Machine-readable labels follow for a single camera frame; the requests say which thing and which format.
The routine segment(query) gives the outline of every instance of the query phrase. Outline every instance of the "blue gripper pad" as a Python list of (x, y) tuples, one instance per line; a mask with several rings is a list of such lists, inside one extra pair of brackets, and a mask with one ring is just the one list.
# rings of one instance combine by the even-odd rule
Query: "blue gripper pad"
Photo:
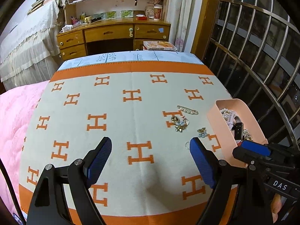
[(248, 141), (248, 140), (244, 140), (241, 144), (241, 147), (250, 150), (252, 152), (255, 152), (257, 154), (260, 154), (262, 156), (269, 156), (271, 154), (271, 151), (267, 146), (252, 141)]
[(204, 154), (194, 139), (191, 139), (190, 141), (190, 153), (203, 178), (203, 181), (213, 189), (216, 186), (213, 169), (205, 159)]
[(107, 141), (104, 143), (100, 151), (98, 152), (96, 158), (93, 160), (91, 165), (87, 171), (87, 185), (90, 187), (91, 185), (95, 184), (106, 164), (108, 157), (112, 151), (112, 142), (111, 139), (108, 138)]

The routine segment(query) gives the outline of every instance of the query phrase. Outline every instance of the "metal security grille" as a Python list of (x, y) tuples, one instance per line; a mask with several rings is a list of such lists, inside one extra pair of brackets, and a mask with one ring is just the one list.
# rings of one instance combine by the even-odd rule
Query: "metal security grille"
[(300, 35), (276, 0), (220, 0), (203, 62), (269, 142), (300, 140)]

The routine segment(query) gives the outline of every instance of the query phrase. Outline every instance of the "white curtain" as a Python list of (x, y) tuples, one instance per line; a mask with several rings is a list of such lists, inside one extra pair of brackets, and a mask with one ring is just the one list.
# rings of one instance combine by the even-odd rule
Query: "white curtain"
[(167, 22), (171, 23), (169, 42), (182, 52), (186, 40), (192, 0), (169, 0)]

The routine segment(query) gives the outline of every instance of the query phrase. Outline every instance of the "watch face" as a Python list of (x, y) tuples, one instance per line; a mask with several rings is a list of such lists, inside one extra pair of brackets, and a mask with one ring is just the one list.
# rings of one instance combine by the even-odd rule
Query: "watch face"
[(15, 213), (13, 214), (13, 217), (17, 221), (18, 224), (23, 225), (22, 221), (20, 220), (20, 218)]

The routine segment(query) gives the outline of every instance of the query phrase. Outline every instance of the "black cable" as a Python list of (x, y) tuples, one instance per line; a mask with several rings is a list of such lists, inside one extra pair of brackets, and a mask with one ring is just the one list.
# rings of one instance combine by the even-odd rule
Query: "black cable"
[(19, 206), (19, 203), (18, 203), (16, 194), (15, 194), (15, 191), (14, 191), (13, 185), (12, 185), (12, 183), (11, 183), (11, 180), (10, 180), (10, 178), (9, 178), (9, 176), (8, 176), (8, 173), (7, 173), (7, 171), (6, 171), (6, 168), (5, 168), (5, 166), (4, 166), (4, 164), (3, 164), (2, 160), (1, 160), (1, 158), (0, 158), (0, 170), (1, 170), (1, 172), (2, 172), (2, 174), (3, 174), (3, 176), (4, 176), (4, 178), (5, 178), (5, 181), (6, 181), (6, 183), (7, 183), (7, 186), (8, 186), (10, 195), (11, 195), (11, 198), (12, 198), (12, 200), (13, 200), (13, 204), (15, 205), (15, 208), (16, 208), (16, 210), (17, 210), (17, 213), (18, 213), (18, 215), (19, 215), (19, 218), (20, 218), (20, 220), (22, 221), (23, 225), (26, 225), (26, 221), (25, 221), (25, 218), (24, 218), (23, 213), (22, 213), (22, 211), (21, 211), (21, 208), (20, 208), (20, 206)]

